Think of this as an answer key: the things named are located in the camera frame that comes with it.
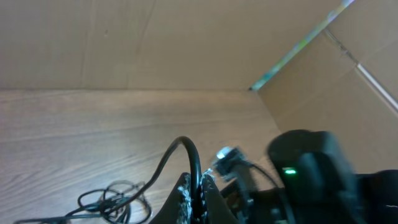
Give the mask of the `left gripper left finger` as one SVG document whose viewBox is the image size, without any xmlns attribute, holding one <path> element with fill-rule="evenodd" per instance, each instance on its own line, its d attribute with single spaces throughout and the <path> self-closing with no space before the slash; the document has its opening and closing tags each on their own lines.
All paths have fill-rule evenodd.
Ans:
<svg viewBox="0 0 398 224">
<path fill-rule="evenodd" d="M 176 224 L 180 218 L 181 204 L 184 202 L 183 193 L 178 189 L 190 186 L 190 174 L 182 173 L 173 187 L 165 203 L 149 224 Z"/>
</svg>

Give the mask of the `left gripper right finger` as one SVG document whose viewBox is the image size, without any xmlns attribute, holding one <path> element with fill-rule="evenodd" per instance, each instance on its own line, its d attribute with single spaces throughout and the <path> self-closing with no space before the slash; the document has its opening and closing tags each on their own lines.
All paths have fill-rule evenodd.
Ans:
<svg viewBox="0 0 398 224">
<path fill-rule="evenodd" d="M 205 224 L 238 224 L 210 174 L 201 179 L 202 220 Z"/>
</svg>

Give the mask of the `black usb cable long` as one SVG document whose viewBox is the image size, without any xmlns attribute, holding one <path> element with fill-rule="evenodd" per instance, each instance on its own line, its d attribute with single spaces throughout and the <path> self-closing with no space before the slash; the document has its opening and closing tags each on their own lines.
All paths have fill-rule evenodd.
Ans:
<svg viewBox="0 0 398 224">
<path fill-rule="evenodd" d="M 193 175 L 202 175 L 200 158 L 197 148 L 191 139 L 185 136 L 175 138 L 167 147 L 163 154 L 155 153 L 143 162 L 137 162 L 137 167 L 131 169 L 130 174 L 122 175 L 122 180 L 134 183 L 145 182 L 137 194 L 130 197 L 127 201 L 119 204 L 110 210 L 110 213 L 118 210 L 144 194 L 150 206 L 152 215 L 145 223 L 149 223 L 159 212 L 170 195 L 173 187 L 182 173 L 186 172 Z M 84 204 L 97 201 L 99 194 L 93 194 L 83 199 Z M 143 209 L 136 204 L 132 209 L 132 222 L 144 216 Z M 108 223 L 104 216 L 99 213 L 90 213 L 79 207 L 61 216 L 55 217 L 35 217 L 28 219 L 14 220 L 14 223 Z"/>
</svg>

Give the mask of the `black usb cable short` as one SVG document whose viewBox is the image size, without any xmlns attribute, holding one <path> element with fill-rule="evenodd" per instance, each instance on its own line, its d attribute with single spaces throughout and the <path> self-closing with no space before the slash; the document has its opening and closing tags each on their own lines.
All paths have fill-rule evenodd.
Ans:
<svg viewBox="0 0 398 224">
<path fill-rule="evenodd" d="M 152 215 L 152 207 L 147 201 L 144 194 L 141 194 L 118 210 L 110 213 L 114 207 L 127 201 L 130 197 L 137 194 L 138 191 L 145 186 L 145 182 L 134 183 L 128 180 L 117 180 L 110 183 L 102 189 L 95 189 L 81 194 L 77 199 L 77 204 L 83 210 L 90 213 L 99 213 L 104 216 L 104 220 L 108 223 L 145 223 Z M 97 201 L 87 204 L 83 203 L 83 199 L 89 195 L 99 194 Z M 134 205 L 140 205 L 143 209 L 144 216 L 139 220 L 132 222 L 132 209 Z"/>
</svg>

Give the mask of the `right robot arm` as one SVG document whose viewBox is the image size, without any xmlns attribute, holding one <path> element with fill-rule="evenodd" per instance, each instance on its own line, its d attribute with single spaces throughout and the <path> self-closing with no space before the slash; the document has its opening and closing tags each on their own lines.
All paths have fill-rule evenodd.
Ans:
<svg viewBox="0 0 398 224">
<path fill-rule="evenodd" d="M 241 223 L 396 223 L 397 171 L 357 174 L 335 136 L 297 129 L 266 148 L 277 177 L 224 147 L 213 167 Z"/>
</svg>

